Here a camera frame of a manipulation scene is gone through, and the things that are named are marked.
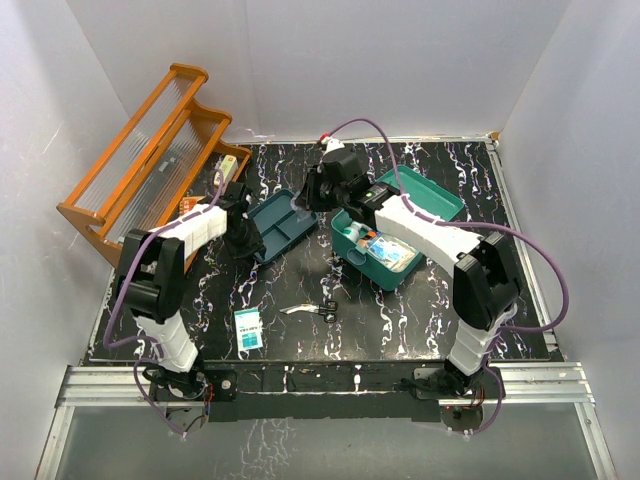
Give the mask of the small clear zip bag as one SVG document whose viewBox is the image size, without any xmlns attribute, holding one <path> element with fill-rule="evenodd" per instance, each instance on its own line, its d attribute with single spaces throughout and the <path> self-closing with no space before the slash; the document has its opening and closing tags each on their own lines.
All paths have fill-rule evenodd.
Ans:
<svg viewBox="0 0 640 480">
<path fill-rule="evenodd" d="M 290 206 L 298 223 L 314 220 L 314 212 L 310 209 L 307 199 L 301 191 L 294 194 L 290 201 Z"/>
</svg>

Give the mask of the white bottle green label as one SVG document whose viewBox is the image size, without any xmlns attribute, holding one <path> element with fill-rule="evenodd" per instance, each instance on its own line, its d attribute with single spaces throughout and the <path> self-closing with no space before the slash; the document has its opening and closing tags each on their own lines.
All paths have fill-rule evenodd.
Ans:
<svg viewBox="0 0 640 480">
<path fill-rule="evenodd" d="M 357 242 L 360 238 L 362 226 L 357 222 L 352 222 L 348 227 L 346 227 L 342 234 L 351 242 Z"/>
</svg>

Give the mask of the teal white sachet packet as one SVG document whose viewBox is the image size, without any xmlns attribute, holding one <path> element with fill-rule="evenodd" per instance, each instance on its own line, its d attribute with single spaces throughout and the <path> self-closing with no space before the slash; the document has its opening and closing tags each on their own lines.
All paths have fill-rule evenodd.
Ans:
<svg viewBox="0 0 640 480">
<path fill-rule="evenodd" d="M 263 347 L 262 323 L 258 308 L 236 311 L 234 321 L 239 352 L 249 352 Z"/>
</svg>

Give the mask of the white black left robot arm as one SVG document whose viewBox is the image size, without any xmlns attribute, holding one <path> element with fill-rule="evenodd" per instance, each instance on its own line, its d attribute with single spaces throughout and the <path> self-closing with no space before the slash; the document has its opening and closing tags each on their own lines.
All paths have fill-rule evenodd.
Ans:
<svg viewBox="0 0 640 480">
<path fill-rule="evenodd" d="M 211 202 L 196 204 L 162 227 L 132 229 L 125 236 L 116 268 L 116 305 L 103 345 L 111 349 L 128 342 L 111 340 L 119 309 L 128 308 L 143 330 L 142 338 L 156 349 L 159 365 L 174 372 L 172 387 L 186 399 L 200 396 L 207 383 L 204 371 L 194 366 L 198 349 L 180 315 L 186 260 L 216 239 L 223 240 L 234 259 L 265 253 L 258 227 L 248 214 L 251 195 L 246 184 L 230 182 Z"/>
</svg>

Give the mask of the dark teal divided tray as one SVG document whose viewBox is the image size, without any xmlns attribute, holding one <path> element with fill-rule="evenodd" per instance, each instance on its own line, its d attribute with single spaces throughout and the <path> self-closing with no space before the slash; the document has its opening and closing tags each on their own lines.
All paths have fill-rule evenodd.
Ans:
<svg viewBox="0 0 640 480">
<path fill-rule="evenodd" d="M 258 263 L 272 262 L 316 227 L 317 215 L 300 216 L 292 207 L 293 199 L 293 192 L 281 189 L 248 212 L 265 246 L 264 253 L 254 254 Z"/>
</svg>

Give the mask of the alcohol wipes plastic bag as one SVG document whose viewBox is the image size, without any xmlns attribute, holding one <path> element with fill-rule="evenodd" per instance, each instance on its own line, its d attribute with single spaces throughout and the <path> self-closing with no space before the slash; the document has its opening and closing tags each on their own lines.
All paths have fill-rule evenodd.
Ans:
<svg viewBox="0 0 640 480">
<path fill-rule="evenodd" d="M 367 241 L 366 251 L 392 272 L 403 271 L 417 256 L 415 249 L 388 235 L 378 235 Z"/>
</svg>

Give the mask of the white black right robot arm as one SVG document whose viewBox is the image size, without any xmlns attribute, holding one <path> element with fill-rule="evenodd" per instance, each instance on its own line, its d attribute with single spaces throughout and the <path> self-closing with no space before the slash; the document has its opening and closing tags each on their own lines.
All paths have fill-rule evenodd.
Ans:
<svg viewBox="0 0 640 480">
<path fill-rule="evenodd" d="M 513 315 L 522 290 L 509 241 L 501 233 L 482 237 L 446 226 L 409 200 L 398 186 L 372 182 L 356 151 L 334 142 L 309 168 L 293 205 L 298 210 L 337 208 L 352 220 L 388 234 L 435 261 L 452 278 L 452 303 L 459 317 L 445 360 L 447 388 L 466 397 L 482 382 L 480 369 L 499 327 Z"/>
</svg>

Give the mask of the teal medicine kit box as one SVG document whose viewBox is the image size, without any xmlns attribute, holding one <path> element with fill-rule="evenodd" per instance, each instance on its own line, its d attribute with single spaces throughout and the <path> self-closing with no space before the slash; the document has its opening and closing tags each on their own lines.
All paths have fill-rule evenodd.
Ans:
<svg viewBox="0 0 640 480">
<path fill-rule="evenodd" d="M 432 223 L 434 220 L 452 220 L 463 209 L 462 200 L 407 166 L 399 166 L 398 173 L 395 176 L 389 171 L 379 180 L 394 187 L 401 182 L 415 211 L 410 212 L 401 197 L 392 197 L 376 212 L 376 225 L 372 230 L 376 232 L 376 236 L 395 237 L 417 251 L 417 256 L 403 271 L 392 272 L 385 268 L 366 251 L 366 245 L 358 243 L 369 229 L 367 225 L 357 222 L 362 226 L 360 238 L 357 242 L 351 242 L 342 232 L 356 221 L 344 210 L 339 211 L 331 220 L 333 251 L 387 291 L 397 288 L 422 256 L 431 259 L 447 274 L 452 275 L 458 255 L 466 254 L 478 245 L 477 236 L 469 231 Z"/>
</svg>

